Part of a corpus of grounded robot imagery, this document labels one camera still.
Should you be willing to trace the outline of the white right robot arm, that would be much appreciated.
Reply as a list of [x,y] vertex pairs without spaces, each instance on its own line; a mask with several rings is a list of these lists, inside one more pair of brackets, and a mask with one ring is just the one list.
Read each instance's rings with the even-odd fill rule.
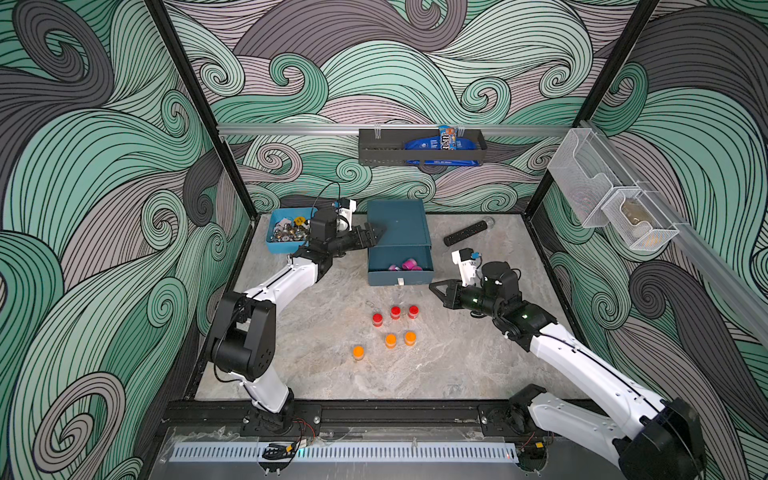
[[706,454],[700,417],[681,398],[666,399],[619,372],[577,340],[554,315],[523,298],[518,270],[506,262],[459,264],[460,278],[430,284],[450,310],[487,317],[502,336],[567,377],[599,411],[530,384],[509,400],[516,432],[547,431],[609,461],[627,479],[702,479]]

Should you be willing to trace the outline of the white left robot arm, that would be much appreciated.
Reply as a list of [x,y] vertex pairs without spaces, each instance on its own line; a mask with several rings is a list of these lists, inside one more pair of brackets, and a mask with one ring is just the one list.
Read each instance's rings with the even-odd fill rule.
[[277,316],[300,293],[318,283],[335,259],[376,246],[386,232],[380,223],[352,223],[351,207],[326,207],[309,219],[308,239],[277,273],[244,292],[223,294],[208,332],[205,355],[232,374],[254,407],[270,414],[286,410],[291,389],[272,367]]

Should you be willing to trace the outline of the teal drawer cabinet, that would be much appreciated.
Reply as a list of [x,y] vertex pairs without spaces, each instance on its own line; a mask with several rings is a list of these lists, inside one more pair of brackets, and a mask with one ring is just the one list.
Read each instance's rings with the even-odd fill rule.
[[[422,200],[373,200],[367,220],[384,225],[386,232],[368,250],[368,283],[373,287],[428,285],[434,278],[432,243]],[[422,271],[405,271],[401,265],[413,258]],[[389,271],[390,265],[400,271]]]

